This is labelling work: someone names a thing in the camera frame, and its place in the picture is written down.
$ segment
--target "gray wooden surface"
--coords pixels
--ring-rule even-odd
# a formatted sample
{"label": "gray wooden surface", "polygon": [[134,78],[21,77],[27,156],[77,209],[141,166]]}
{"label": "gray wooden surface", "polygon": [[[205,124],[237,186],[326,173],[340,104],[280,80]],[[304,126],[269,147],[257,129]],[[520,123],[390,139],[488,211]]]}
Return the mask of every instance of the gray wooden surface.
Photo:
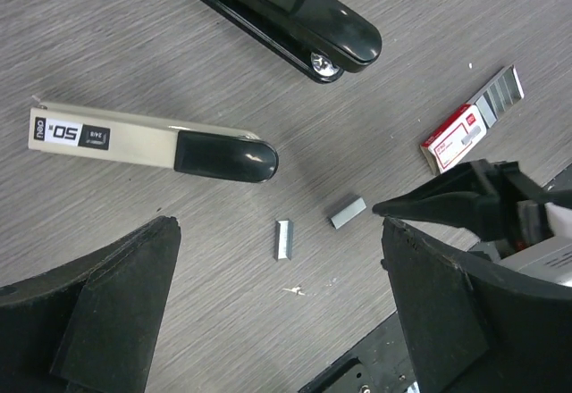
{"label": "gray wooden surface", "polygon": [[[431,179],[419,142],[510,63],[526,99],[471,157],[520,160],[541,183],[571,162],[572,0],[341,1],[382,32],[382,56],[319,86],[198,0],[0,0],[0,285],[175,215],[183,241],[147,390],[294,392],[393,308],[382,220],[335,231],[332,205]],[[32,152],[32,95],[246,128],[281,165],[249,186]],[[294,258],[277,263],[283,217]],[[282,290],[298,285],[305,296]]]}

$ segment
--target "stapler label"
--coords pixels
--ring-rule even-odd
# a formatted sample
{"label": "stapler label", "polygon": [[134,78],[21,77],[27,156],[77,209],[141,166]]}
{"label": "stapler label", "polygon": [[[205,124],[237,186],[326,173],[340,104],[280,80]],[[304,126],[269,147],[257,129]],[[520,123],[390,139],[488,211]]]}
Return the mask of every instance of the stapler label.
{"label": "stapler label", "polygon": [[36,117],[34,121],[34,139],[47,143],[108,150],[110,137],[109,128],[51,118]]}

